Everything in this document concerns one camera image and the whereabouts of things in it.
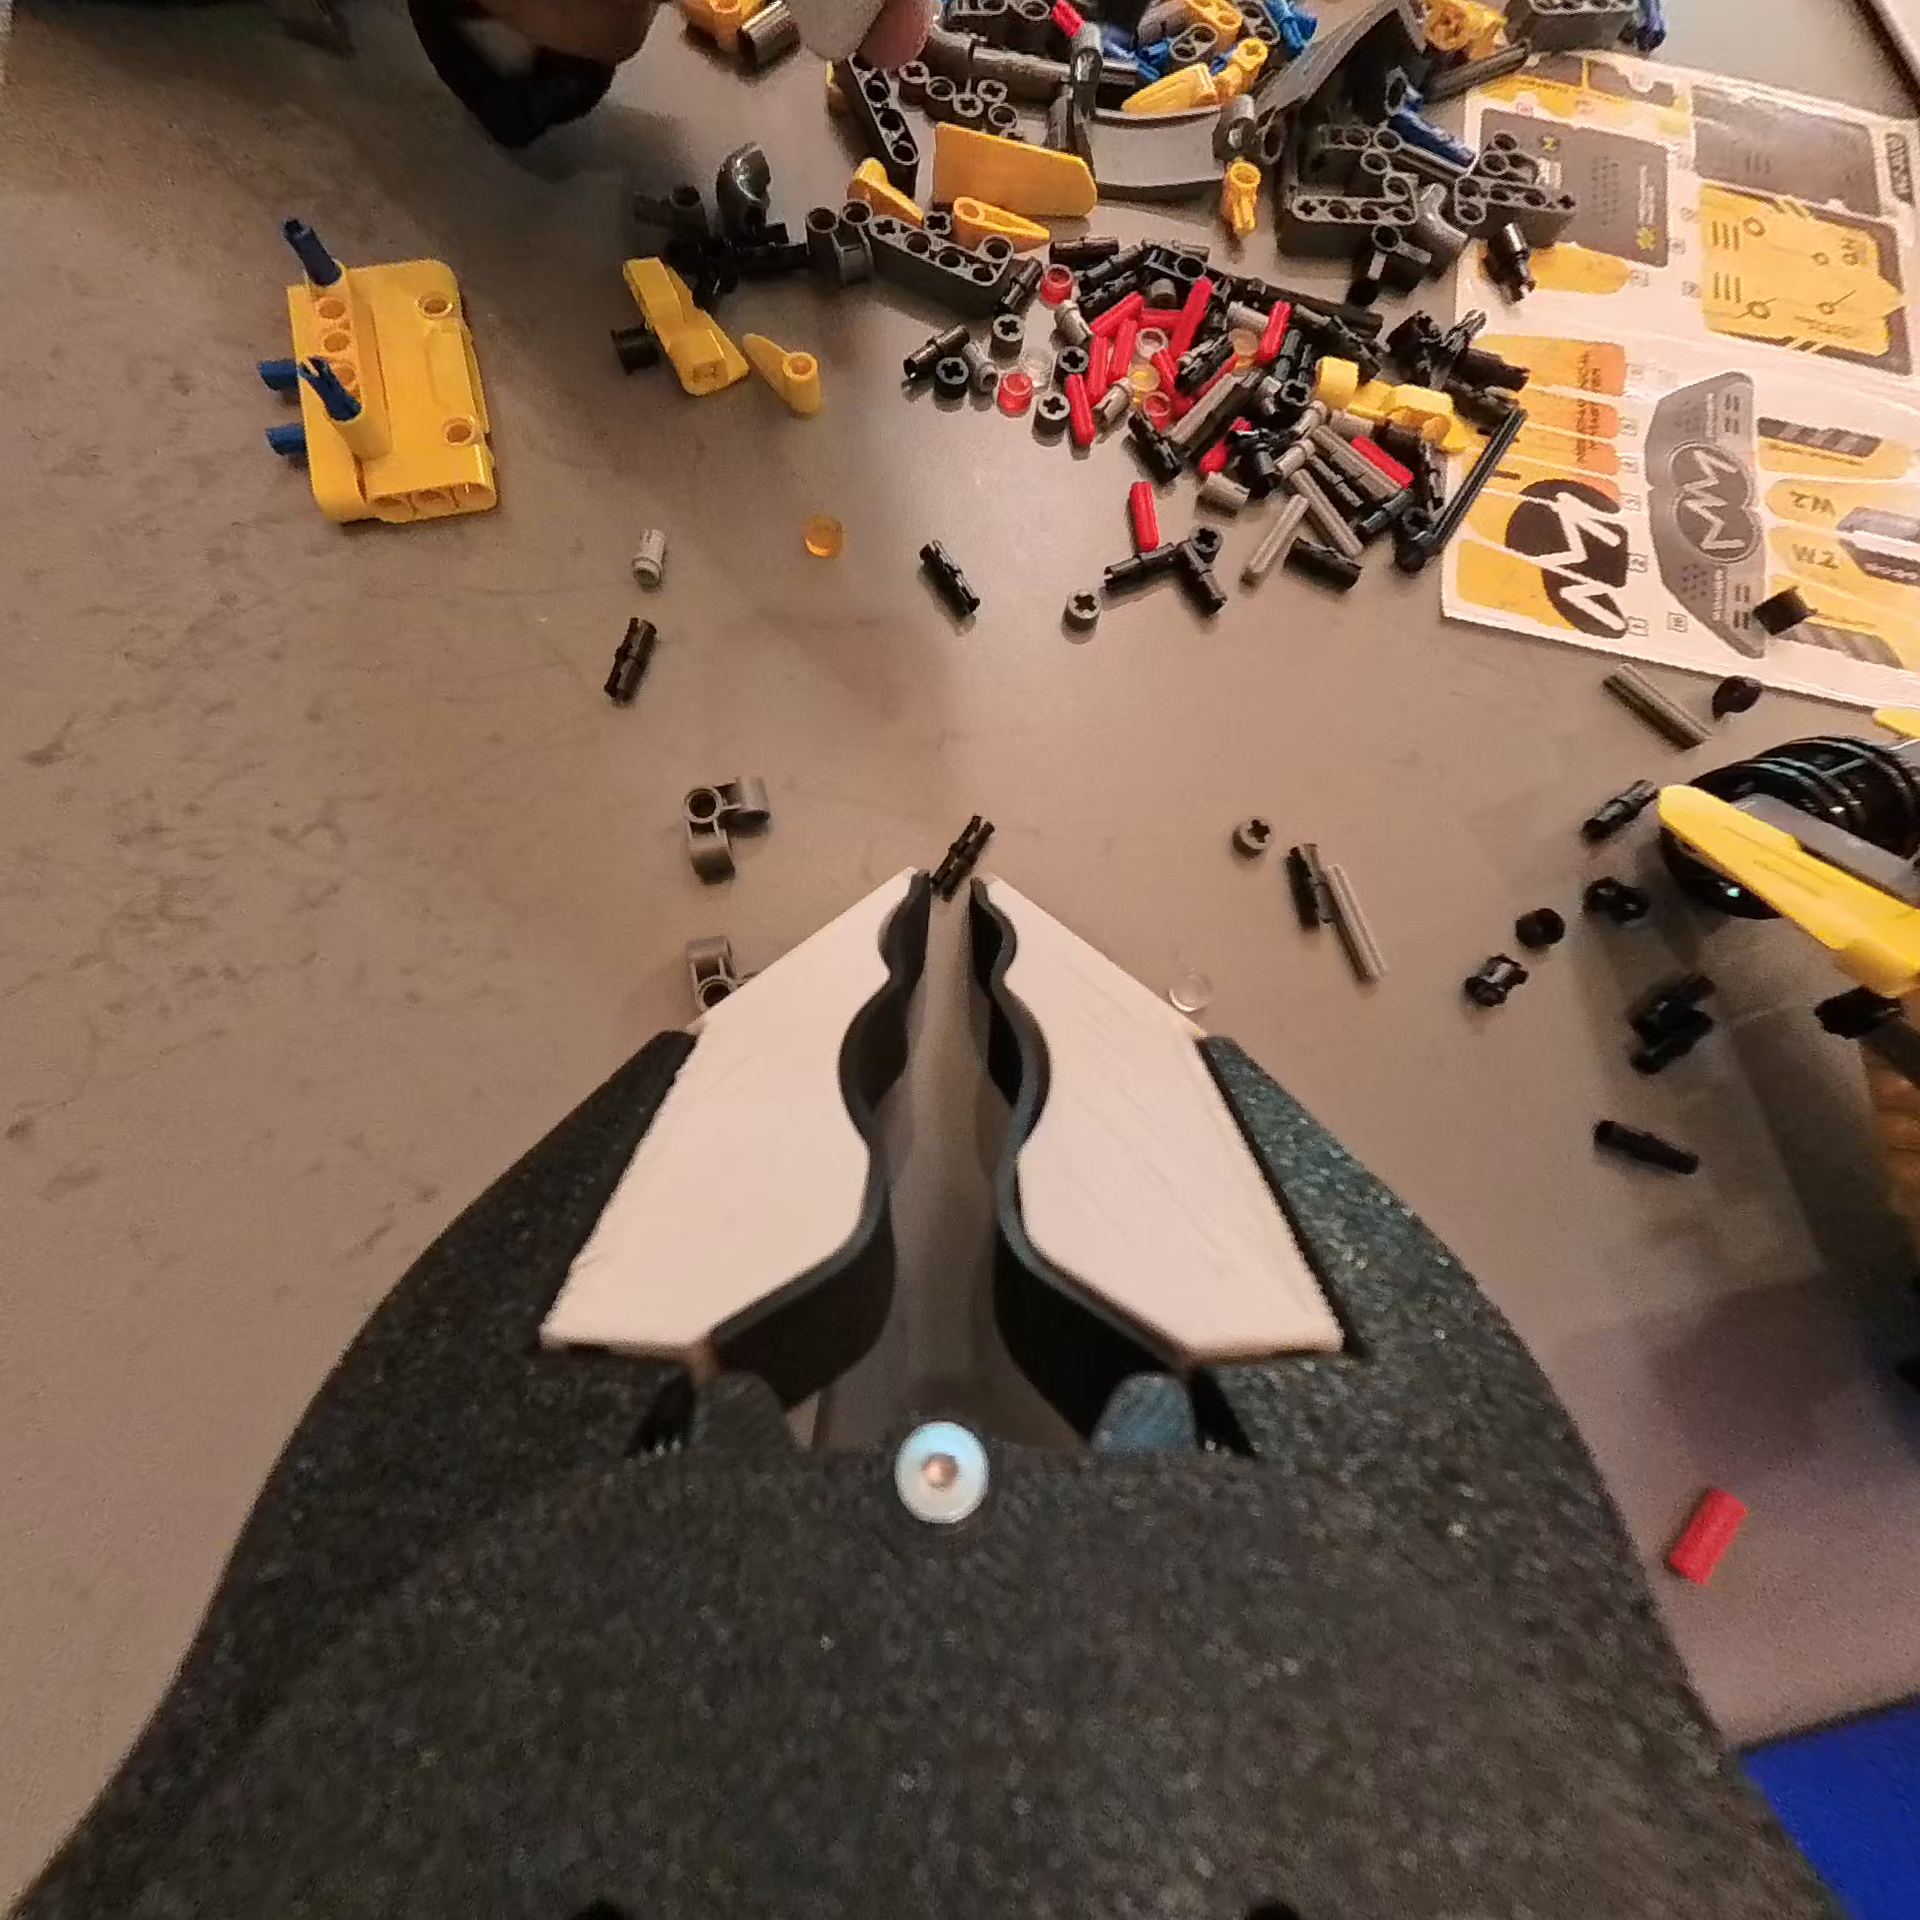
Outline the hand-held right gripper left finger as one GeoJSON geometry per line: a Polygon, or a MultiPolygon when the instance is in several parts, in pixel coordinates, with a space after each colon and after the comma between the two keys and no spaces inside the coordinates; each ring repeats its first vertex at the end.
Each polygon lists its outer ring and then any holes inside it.
{"type": "Polygon", "coordinates": [[[557,1285],[547,1352],[755,1378],[797,1410],[876,1351],[896,1303],[882,1104],[925,916],[934,877],[907,868],[667,1035],[661,1104],[557,1285]]]}

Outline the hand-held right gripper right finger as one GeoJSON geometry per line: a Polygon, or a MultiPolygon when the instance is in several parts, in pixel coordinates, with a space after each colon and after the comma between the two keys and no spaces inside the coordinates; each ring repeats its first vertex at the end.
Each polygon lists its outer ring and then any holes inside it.
{"type": "Polygon", "coordinates": [[[1064,1421],[1127,1378],[1327,1357],[1345,1320],[1208,1062],[1208,1035],[1004,877],[969,887],[991,1168],[991,1320],[1064,1421]]]}

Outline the pile of assorted brick parts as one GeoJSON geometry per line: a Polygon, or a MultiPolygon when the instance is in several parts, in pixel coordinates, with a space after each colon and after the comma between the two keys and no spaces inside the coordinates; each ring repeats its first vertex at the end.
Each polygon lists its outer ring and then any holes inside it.
{"type": "Polygon", "coordinates": [[[1448,132],[1435,106],[1505,79],[1585,79],[1585,57],[1661,41],[1657,4],[944,4],[921,62],[831,70],[858,168],[800,229],[773,215],[760,145],[715,184],[639,198],[639,312],[743,280],[896,280],[951,312],[1023,311],[1039,250],[1064,280],[1121,276],[1102,205],[1215,200],[1233,244],[1349,263],[1354,303],[1404,294],[1484,250],[1530,263],[1579,233],[1661,244],[1661,160],[1553,160],[1518,120],[1448,132]]]}

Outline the yellow angled brick piece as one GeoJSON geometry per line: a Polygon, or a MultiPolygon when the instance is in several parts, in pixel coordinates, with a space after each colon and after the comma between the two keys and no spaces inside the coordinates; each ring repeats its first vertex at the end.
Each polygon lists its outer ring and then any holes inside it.
{"type": "Polygon", "coordinates": [[[608,332],[616,371],[671,364],[690,399],[715,399],[751,379],[743,352],[667,258],[626,258],[616,274],[639,303],[639,325],[608,332]]]}

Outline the yellow panel with blue pins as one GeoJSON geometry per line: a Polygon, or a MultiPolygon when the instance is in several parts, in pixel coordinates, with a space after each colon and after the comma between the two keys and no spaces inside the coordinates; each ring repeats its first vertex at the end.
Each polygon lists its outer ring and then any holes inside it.
{"type": "Polygon", "coordinates": [[[426,523],[496,509],[484,371],[450,263],[344,263],[306,219],[280,226],[292,352],[256,379],[292,405],[265,433],[306,468],[330,523],[426,523]]]}

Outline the light grey toy axle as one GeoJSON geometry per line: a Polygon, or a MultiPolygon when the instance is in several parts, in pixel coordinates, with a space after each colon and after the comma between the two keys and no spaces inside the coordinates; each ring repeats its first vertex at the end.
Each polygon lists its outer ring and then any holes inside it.
{"type": "Polygon", "coordinates": [[[1384,980],[1384,959],[1339,861],[1327,861],[1327,915],[1349,956],[1354,980],[1363,990],[1375,990],[1384,980]]]}

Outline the heap of red black pegs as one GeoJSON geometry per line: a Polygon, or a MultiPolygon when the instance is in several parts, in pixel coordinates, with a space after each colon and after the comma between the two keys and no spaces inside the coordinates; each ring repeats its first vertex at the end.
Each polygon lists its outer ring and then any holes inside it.
{"type": "Polygon", "coordinates": [[[907,258],[991,294],[902,357],[907,399],[991,405],[1074,450],[1123,439],[1133,551],[1267,509],[1245,592],[1274,573],[1354,592],[1373,551],[1418,578],[1528,425],[1528,371],[1482,346],[1482,311],[1380,319],[1435,269],[1390,226],[1363,233],[1339,298],[1106,233],[1016,258],[902,229],[907,258]]]}

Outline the scattered small black pieces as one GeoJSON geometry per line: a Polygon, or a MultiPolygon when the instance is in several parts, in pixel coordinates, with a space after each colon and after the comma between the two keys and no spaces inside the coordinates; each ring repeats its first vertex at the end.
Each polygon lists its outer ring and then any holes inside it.
{"type": "MultiPolygon", "coordinates": [[[[1585,823],[1579,837],[1587,848],[1604,848],[1609,837],[1622,837],[1629,823],[1641,823],[1657,803],[1657,781],[1629,781],[1617,797],[1604,797],[1585,823]]],[[[1585,916],[1609,922],[1609,927],[1641,927],[1654,915],[1654,894],[1634,881],[1622,877],[1592,877],[1579,894],[1585,916]]],[[[1513,944],[1523,950],[1552,950],[1568,936],[1568,916],[1552,905],[1534,905],[1528,915],[1513,916],[1513,944]]],[[[1459,1000],[1482,1011],[1500,1011],[1523,984],[1528,984],[1528,966],[1507,950],[1492,950],[1482,970],[1472,970],[1459,980],[1459,1000]]],[[[1711,974],[1677,974],[1657,990],[1648,990],[1634,1005],[1629,1005],[1629,1070],[1641,1077],[1657,1077],[1672,1062],[1689,1057],[1693,1044],[1704,1044],[1715,1035],[1715,980],[1711,974]]],[[[1592,1122],[1592,1146],[1602,1158],[1617,1161],[1634,1161],[1648,1170],[1667,1170],[1667,1177],[1693,1177],[1699,1158],[1661,1132],[1648,1132],[1641,1122],[1623,1121],[1596,1121],[1592,1122]]]]}

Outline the black cross-shaped pin assembly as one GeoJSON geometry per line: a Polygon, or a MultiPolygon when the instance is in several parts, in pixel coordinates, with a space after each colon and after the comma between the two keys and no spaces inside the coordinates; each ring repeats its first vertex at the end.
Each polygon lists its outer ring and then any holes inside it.
{"type": "Polygon", "coordinates": [[[1226,592],[1215,573],[1217,551],[1224,536],[1203,523],[1190,537],[1158,545],[1149,551],[1110,562],[1102,578],[1102,597],[1133,597],[1158,580],[1177,580],[1199,617],[1217,617],[1226,610],[1226,592]]]}

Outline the red toy pin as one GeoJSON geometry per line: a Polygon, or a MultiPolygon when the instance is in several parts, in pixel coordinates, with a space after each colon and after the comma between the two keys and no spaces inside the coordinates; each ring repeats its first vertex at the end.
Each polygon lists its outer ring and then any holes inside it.
{"type": "Polygon", "coordinates": [[[1741,1535],[1741,1522],[1747,1522],[1747,1504],[1739,1496],[1717,1487],[1699,1490],[1688,1522],[1667,1540],[1667,1572],[1704,1586],[1715,1568],[1722,1566],[1722,1553],[1732,1551],[1732,1540],[1741,1535]]]}

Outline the dark grey toy axle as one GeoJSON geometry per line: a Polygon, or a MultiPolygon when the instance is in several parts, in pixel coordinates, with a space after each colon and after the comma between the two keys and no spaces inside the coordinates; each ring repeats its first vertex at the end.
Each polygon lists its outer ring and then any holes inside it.
{"type": "Polygon", "coordinates": [[[1711,723],[1699,723],[1689,709],[1683,709],[1672,695],[1661,695],[1629,666],[1604,668],[1602,695],[1617,709],[1623,709],[1644,730],[1661,734],[1672,748],[1699,748],[1715,734],[1711,723]]]}

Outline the yellow grey toy brick model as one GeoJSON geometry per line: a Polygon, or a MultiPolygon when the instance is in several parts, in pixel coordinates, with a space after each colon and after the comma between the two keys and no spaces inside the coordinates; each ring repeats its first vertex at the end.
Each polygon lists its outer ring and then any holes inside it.
{"type": "Polygon", "coordinates": [[[1846,990],[1816,1024],[1862,1052],[1890,1210],[1920,1228],[1920,710],[1806,734],[1654,803],[1677,887],[1722,916],[1781,916],[1846,990]]]}

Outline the blue plastic bin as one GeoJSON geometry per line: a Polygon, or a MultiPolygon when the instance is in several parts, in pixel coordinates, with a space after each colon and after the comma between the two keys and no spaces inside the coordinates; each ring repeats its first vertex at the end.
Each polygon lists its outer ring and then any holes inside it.
{"type": "Polygon", "coordinates": [[[1754,1743],[1741,1770],[1846,1914],[1920,1914],[1917,1700],[1754,1743]]]}

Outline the yellow and grey sticker sheet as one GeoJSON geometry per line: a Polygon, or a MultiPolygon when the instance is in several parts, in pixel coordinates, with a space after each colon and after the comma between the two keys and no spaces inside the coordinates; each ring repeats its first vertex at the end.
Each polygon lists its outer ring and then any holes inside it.
{"type": "Polygon", "coordinates": [[[1661,244],[1579,233],[1518,303],[1528,425],[1441,551],[1441,614],[1850,709],[1917,709],[1917,120],[1622,51],[1505,79],[1464,132],[1661,160],[1661,244]],[[1765,639],[1752,605],[1803,592],[1765,639]]]}

